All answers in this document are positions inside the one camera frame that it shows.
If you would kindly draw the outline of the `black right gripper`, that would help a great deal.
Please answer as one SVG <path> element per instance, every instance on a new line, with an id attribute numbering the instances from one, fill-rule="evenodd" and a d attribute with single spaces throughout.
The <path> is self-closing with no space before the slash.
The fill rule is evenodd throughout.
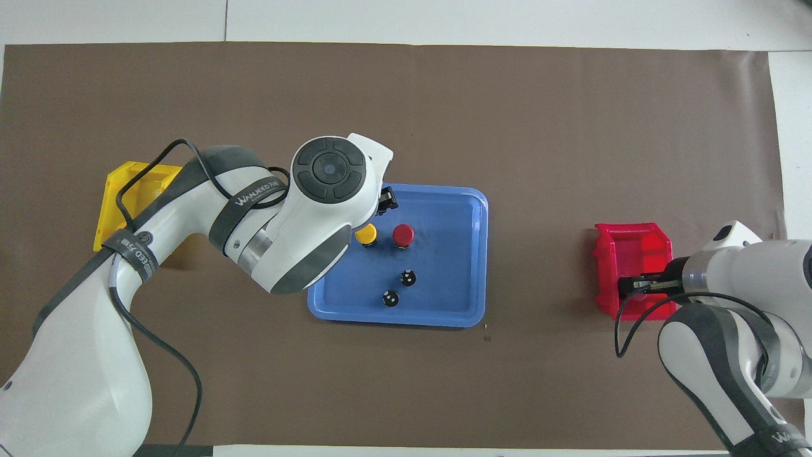
<path id="1" fill-rule="evenodd" d="M 632 287 L 621 291 L 621 298 L 630 298 L 636 295 L 650 295 L 650 293 L 666 293 L 667 296 L 684 293 L 683 269 L 687 257 L 673 258 L 659 273 L 643 273 L 632 277 L 619 277 L 618 287 Z M 659 289 L 653 289 L 652 284 L 658 283 Z"/>

